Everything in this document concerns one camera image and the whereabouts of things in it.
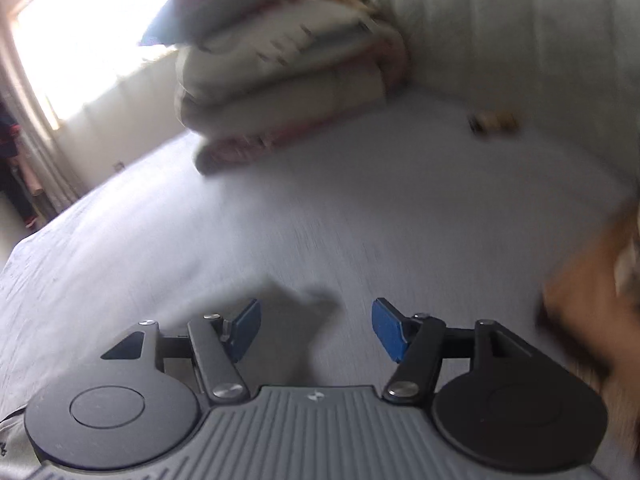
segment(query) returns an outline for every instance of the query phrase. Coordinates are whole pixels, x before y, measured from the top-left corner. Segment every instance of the white wall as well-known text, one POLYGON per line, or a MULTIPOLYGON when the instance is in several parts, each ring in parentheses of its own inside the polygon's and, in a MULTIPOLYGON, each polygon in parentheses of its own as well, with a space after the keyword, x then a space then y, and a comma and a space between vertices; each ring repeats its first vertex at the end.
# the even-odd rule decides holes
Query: white wall
POLYGON ((54 134, 78 177, 93 188, 184 130, 174 113, 172 53, 112 88, 54 134))

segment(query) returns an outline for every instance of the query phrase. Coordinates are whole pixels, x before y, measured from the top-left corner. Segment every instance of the metal screw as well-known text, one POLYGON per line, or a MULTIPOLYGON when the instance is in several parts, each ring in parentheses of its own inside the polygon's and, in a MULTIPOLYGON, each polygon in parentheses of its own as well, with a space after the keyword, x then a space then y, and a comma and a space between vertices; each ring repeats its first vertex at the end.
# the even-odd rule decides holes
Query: metal screw
POLYGON ((244 386, 238 383, 222 383, 211 391, 219 399, 235 399, 244 393, 244 386))
POLYGON ((420 387, 411 381, 396 381, 389 385, 387 391, 389 392, 389 395, 394 397, 408 399, 409 397, 415 397, 420 393, 420 387))

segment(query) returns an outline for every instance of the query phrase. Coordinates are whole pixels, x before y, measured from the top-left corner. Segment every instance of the white bed sheet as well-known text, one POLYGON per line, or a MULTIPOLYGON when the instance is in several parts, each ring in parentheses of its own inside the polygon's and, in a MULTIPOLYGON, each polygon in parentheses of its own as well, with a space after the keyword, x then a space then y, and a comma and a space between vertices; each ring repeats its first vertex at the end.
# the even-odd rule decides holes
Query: white bed sheet
POLYGON ((381 386, 394 366, 370 328, 378 296, 450 326, 500 320, 561 359, 534 328, 541 284, 632 194, 529 128, 477 140, 464 108, 420 91, 210 178, 197 143, 172 140, 16 247, 0 274, 0 414, 137 320, 173 328, 251 296, 253 386, 381 386))

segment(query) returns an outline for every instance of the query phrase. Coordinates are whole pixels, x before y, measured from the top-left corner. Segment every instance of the window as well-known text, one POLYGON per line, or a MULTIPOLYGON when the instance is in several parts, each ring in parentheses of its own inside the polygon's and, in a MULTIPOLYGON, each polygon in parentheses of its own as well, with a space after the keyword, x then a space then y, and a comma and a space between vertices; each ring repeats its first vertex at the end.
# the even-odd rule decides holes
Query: window
POLYGON ((169 50, 138 46, 166 0, 30 0, 14 18, 20 60, 51 126, 169 50))

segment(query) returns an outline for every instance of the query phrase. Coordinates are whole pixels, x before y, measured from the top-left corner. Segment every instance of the brown blurry object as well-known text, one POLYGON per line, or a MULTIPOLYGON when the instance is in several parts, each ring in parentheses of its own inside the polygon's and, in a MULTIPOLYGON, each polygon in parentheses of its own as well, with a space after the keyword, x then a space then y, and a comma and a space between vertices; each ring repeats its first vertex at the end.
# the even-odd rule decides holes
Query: brown blurry object
POLYGON ((609 411, 609 433, 634 454, 640 420, 640 314, 635 297, 620 287, 618 293, 615 269, 635 238, 637 204, 625 206, 544 287, 549 319, 606 365, 603 373, 578 358, 572 368, 600 393, 609 411))
MULTIPOLYGON (((377 16, 380 13, 378 7, 371 0, 331 1, 360 10, 369 16, 377 16)), ((351 62, 366 62, 367 60, 373 60, 380 67, 387 91, 402 84, 408 75, 409 57, 401 36, 380 40, 351 62)))
POLYGON ((479 137, 489 134, 514 135, 520 129, 516 117, 508 111, 480 112, 469 117, 471 131, 479 137))
POLYGON ((640 239, 635 233, 622 249, 614 267, 617 295, 625 294, 640 304, 640 239))

